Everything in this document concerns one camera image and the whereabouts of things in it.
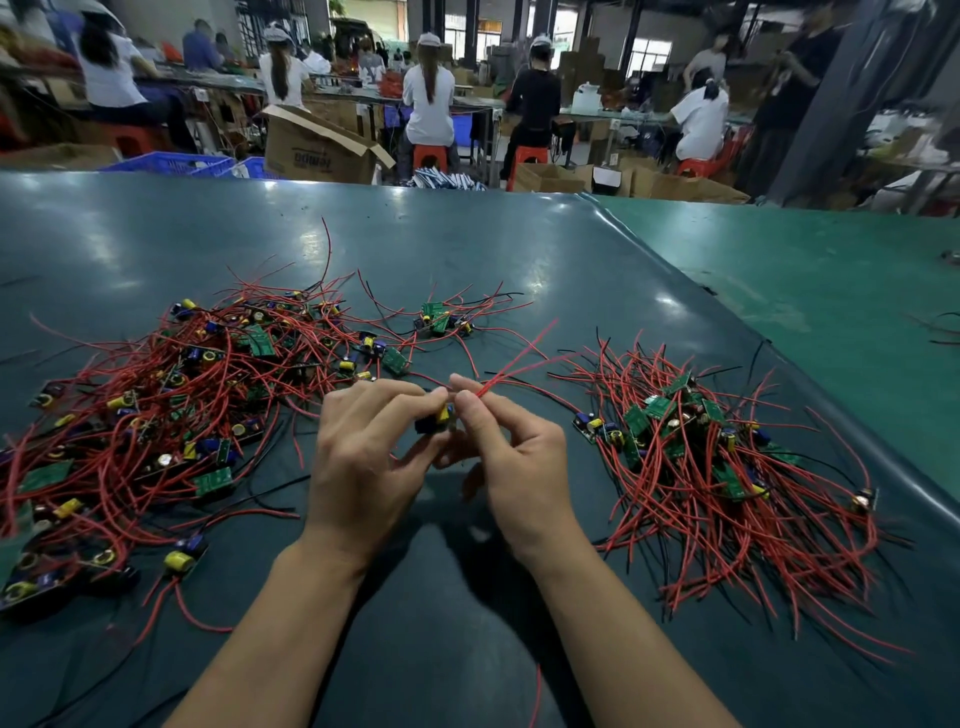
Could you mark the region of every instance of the hand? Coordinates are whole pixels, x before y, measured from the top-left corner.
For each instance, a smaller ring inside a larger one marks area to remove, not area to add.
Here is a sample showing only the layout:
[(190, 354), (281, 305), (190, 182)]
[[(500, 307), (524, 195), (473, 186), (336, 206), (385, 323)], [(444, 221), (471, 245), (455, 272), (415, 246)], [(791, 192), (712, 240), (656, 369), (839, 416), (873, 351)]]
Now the hand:
[[(454, 433), (437, 467), (445, 468), (479, 455), (464, 483), (473, 497), (486, 480), (490, 507), (514, 556), (528, 569), (580, 526), (570, 505), (566, 477), (566, 440), (559, 425), (548, 422), (506, 397), (493, 393), (477, 399), (480, 384), (450, 377), (454, 406), (467, 431)], [(511, 434), (508, 443), (500, 431)]]
[(394, 379), (358, 381), (324, 397), (300, 537), (304, 550), (332, 553), (359, 570), (369, 565), (450, 433), (421, 437), (399, 459), (391, 450), (414, 420), (439, 412), (446, 399), (443, 387), (427, 394)]

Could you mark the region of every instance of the cardboard box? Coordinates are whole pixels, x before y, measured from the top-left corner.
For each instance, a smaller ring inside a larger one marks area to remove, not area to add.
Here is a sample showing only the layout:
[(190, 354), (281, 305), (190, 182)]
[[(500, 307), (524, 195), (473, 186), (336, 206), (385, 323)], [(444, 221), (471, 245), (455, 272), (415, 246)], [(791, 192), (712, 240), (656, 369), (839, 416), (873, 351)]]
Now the cardboard box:
[(0, 155), (0, 169), (25, 172), (92, 172), (120, 161), (113, 147), (54, 144)]
[(514, 192), (583, 192), (586, 183), (556, 164), (518, 164)]
[(370, 184), (394, 160), (379, 144), (292, 107), (270, 106), (264, 166), (288, 180)]

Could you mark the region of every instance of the orange item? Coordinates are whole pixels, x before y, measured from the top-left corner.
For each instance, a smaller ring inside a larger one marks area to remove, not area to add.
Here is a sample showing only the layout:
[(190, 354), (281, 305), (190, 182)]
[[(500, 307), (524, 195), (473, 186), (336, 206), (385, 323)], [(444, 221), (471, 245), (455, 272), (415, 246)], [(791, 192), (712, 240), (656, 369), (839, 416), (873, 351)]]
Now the orange item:
[(507, 180), (507, 191), (514, 191), (514, 177), (516, 176), (516, 166), (518, 164), (527, 164), (535, 161), (538, 164), (547, 164), (550, 161), (550, 150), (546, 147), (517, 147), (514, 155), (514, 167), (510, 170), (510, 178)]
[(180, 51), (177, 50), (177, 47), (173, 43), (164, 40), (160, 43), (160, 48), (163, 49), (163, 58), (165, 58), (167, 62), (183, 63), (183, 55), (180, 54)]
[(446, 172), (446, 147), (431, 147), (426, 144), (414, 146), (414, 169), (425, 166), (423, 161), (428, 157), (435, 158), (436, 166), (441, 172)]
[(677, 174), (681, 177), (712, 177), (727, 168), (733, 159), (740, 154), (753, 133), (753, 127), (744, 125), (736, 130), (736, 134), (729, 137), (720, 149), (720, 154), (713, 159), (684, 159), (677, 167)]

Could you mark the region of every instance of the electronic component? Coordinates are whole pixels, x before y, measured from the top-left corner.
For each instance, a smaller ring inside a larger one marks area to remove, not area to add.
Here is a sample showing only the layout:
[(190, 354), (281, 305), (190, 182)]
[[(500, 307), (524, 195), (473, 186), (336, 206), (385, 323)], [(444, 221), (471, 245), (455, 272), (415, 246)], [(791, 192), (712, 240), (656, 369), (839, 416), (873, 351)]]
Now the electronic component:
[(233, 486), (233, 475), (230, 473), (230, 468), (221, 468), (213, 473), (195, 477), (193, 485), (197, 489), (194, 497), (225, 496), (228, 489)]
[(46, 465), (42, 468), (35, 468), (29, 471), (20, 482), (16, 489), (17, 493), (30, 493), (38, 491), (40, 488), (46, 488), (48, 485), (56, 485), (70, 473), (73, 466), (73, 460), (61, 460), (53, 465)]
[(420, 435), (432, 435), (434, 432), (447, 429), (453, 422), (453, 405), (447, 404), (437, 414), (421, 417), (414, 422), (414, 430)]
[(163, 566), (174, 575), (186, 574), (196, 563), (197, 560), (193, 556), (182, 551), (171, 551), (163, 557)]
[(54, 509), (54, 516), (63, 521), (63, 519), (72, 516), (83, 507), (84, 505), (79, 498), (72, 497)]
[(404, 376), (410, 368), (406, 357), (392, 347), (383, 352), (383, 366), (393, 376)]

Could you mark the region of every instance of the window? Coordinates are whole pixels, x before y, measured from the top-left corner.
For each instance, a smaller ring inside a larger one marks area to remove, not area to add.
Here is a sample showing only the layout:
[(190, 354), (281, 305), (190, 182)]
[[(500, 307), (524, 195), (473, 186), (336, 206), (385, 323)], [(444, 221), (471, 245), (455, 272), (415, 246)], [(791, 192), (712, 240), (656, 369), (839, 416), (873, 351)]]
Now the window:
[(662, 71), (670, 58), (671, 48), (673, 43), (669, 40), (637, 38), (634, 40), (634, 50), (630, 53), (627, 76), (632, 76), (634, 71)]
[[(530, 4), (530, 14), (527, 17), (527, 36), (534, 34), (534, 12), (537, 4)], [(557, 9), (557, 17), (553, 21), (553, 58), (551, 68), (560, 67), (560, 54), (573, 49), (573, 37), (577, 33), (577, 11), (564, 8)]]
[[(484, 20), (480, 18), (477, 21), (477, 56), (476, 62), (485, 61), (487, 58), (487, 48), (491, 45), (500, 44), (500, 33), (503, 24), (498, 20)], [(467, 16), (466, 15), (445, 15), (444, 16), (444, 43), (453, 46), (453, 58), (461, 59), (467, 54)]]

